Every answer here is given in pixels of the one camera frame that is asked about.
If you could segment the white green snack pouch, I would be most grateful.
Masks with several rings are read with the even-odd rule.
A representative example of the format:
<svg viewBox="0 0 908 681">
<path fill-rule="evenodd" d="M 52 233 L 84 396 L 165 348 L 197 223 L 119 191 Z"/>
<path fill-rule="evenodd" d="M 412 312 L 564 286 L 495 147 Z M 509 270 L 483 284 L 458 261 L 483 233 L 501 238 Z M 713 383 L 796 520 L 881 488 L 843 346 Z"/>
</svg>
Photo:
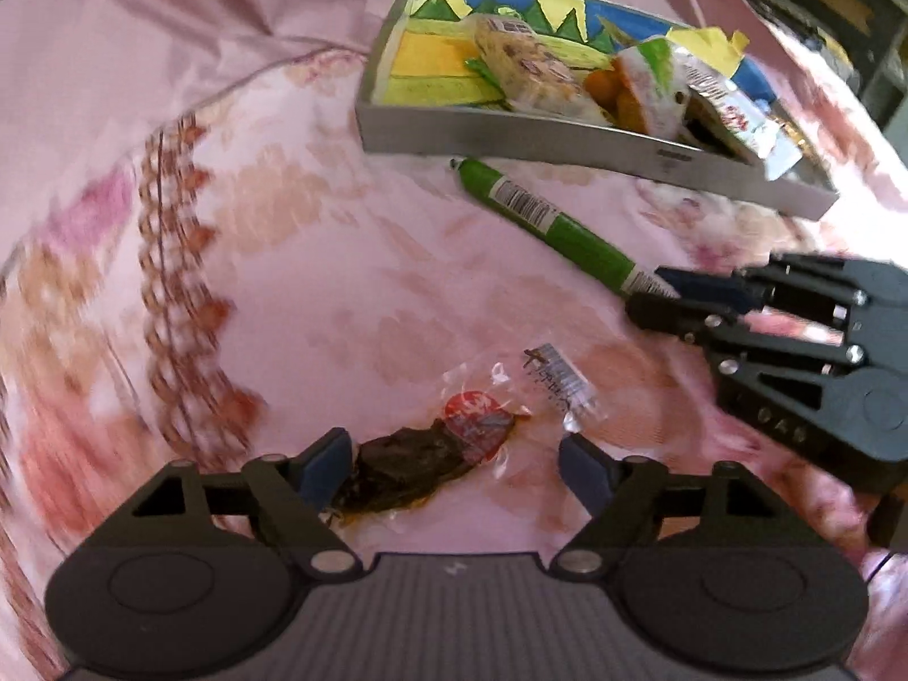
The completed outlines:
<svg viewBox="0 0 908 681">
<path fill-rule="evenodd" d="M 687 48 L 670 46 L 690 90 L 688 128 L 706 132 L 739 160 L 758 167 L 770 182 L 802 162 L 804 152 L 779 120 Z"/>
</svg>

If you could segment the green sausage stick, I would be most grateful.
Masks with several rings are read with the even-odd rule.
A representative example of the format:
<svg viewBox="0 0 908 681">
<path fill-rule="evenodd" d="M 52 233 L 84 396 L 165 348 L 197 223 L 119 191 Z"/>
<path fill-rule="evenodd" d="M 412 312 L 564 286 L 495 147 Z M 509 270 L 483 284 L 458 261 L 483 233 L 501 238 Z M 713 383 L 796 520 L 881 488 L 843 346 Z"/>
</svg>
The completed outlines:
<svg viewBox="0 0 908 681">
<path fill-rule="evenodd" d="M 622 299 L 634 293 L 679 297 L 679 292 L 655 272 L 633 262 L 551 201 L 522 188 L 494 167 L 475 158 L 453 158 L 449 166 L 474 200 L 542 240 Z"/>
</svg>

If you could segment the dried meat clear packet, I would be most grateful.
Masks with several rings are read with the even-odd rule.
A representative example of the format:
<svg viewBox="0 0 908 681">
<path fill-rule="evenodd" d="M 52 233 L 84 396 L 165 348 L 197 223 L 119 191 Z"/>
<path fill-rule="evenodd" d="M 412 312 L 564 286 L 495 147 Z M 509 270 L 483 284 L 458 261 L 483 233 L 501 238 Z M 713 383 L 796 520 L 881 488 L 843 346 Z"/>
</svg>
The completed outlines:
<svg viewBox="0 0 908 681">
<path fill-rule="evenodd" d="M 602 395 L 555 344 L 484 352 L 443 374 L 431 423 L 354 446 L 329 515 L 352 521 L 415 509 L 471 473 L 502 473 L 508 443 L 531 427 L 551 424 L 560 438 L 605 420 Z"/>
</svg>

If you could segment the floral bed cover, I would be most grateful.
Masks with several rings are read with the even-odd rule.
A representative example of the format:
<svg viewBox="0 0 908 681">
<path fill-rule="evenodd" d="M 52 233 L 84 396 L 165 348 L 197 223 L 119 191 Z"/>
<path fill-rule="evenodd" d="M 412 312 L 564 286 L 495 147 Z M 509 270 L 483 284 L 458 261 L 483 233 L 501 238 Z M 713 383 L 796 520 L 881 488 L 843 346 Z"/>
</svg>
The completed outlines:
<svg viewBox="0 0 908 681">
<path fill-rule="evenodd" d="M 361 150 L 365 60 L 329 48 L 63 171 L 2 140 L 2 673 L 49 679 L 41 595 L 160 466 L 359 440 L 439 413 L 549 341 L 596 389 L 591 438 L 683 472 L 755 470 L 873 575 L 852 654 L 906 673 L 906 566 L 825 473 L 722 414 L 696 349 L 469 200 L 441 158 Z"/>
</svg>

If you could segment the pink satin sheet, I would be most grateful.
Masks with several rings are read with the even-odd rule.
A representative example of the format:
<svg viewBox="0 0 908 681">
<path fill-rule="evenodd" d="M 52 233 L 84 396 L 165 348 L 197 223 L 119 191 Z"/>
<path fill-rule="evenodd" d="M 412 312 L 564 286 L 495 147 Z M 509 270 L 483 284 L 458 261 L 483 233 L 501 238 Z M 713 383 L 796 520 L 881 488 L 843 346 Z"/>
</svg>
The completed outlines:
<svg viewBox="0 0 908 681">
<path fill-rule="evenodd" d="M 272 63 L 366 49 L 393 0 L 2 0 L 2 243 L 163 121 Z M 751 32 L 743 0 L 611 0 Z"/>
</svg>

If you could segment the orange tangerine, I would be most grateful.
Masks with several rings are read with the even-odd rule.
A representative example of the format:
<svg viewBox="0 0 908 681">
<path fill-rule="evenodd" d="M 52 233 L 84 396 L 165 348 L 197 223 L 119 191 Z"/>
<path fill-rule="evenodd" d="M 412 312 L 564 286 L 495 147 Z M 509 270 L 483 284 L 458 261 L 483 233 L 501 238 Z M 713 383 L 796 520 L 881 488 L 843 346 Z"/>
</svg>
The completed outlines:
<svg viewBox="0 0 908 681">
<path fill-rule="evenodd" d="M 594 69 L 583 80 L 583 89 L 605 109 L 617 102 L 622 88 L 622 80 L 614 69 Z"/>
</svg>

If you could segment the orange jelly packet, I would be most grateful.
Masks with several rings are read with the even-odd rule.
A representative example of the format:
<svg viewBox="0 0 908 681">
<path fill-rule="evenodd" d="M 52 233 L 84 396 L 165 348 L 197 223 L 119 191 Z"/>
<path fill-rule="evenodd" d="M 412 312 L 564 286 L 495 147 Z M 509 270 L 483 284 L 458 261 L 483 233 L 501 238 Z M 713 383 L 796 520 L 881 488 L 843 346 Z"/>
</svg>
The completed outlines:
<svg viewBox="0 0 908 681">
<path fill-rule="evenodd" d="M 642 106 L 628 89 L 623 89 L 617 95 L 616 119 L 617 126 L 625 131 L 638 132 L 638 134 L 646 134 L 648 132 Z"/>
</svg>

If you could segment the grey tray with dinosaur drawing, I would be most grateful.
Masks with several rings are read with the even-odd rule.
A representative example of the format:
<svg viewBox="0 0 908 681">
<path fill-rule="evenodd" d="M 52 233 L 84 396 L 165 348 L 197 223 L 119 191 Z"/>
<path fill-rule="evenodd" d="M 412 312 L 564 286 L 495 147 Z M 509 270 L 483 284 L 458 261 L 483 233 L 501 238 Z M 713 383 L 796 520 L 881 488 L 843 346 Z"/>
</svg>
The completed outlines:
<svg viewBox="0 0 908 681">
<path fill-rule="evenodd" d="M 608 0 L 396 0 L 361 143 L 601 167 L 815 220 L 828 167 L 746 48 Z"/>
</svg>

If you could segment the orange green white packet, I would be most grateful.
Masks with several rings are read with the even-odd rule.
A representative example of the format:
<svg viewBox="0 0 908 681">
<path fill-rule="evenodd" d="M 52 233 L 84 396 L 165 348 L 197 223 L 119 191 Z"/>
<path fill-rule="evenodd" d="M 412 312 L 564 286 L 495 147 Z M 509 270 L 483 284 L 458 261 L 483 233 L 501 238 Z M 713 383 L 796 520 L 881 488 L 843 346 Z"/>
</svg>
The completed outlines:
<svg viewBox="0 0 908 681">
<path fill-rule="evenodd" d="M 685 51 L 666 37 L 653 37 L 620 51 L 612 66 L 622 91 L 631 91 L 642 106 L 645 136 L 676 140 L 690 103 Z"/>
</svg>

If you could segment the mixed nuts clear bag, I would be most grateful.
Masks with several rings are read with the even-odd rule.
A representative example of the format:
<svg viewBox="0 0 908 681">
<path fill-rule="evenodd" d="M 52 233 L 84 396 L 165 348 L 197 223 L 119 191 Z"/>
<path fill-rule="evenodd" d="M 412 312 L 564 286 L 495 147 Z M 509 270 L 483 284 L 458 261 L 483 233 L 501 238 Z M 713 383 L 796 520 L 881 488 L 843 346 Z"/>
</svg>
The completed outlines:
<svg viewBox="0 0 908 681">
<path fill-rule="evenodd" d="M 528 23 L 506 15 L 473 14 L 466 19 L 466 29 L 512 109 L 590 125 L 608 123 L 573 71 Z"/>
</svg>

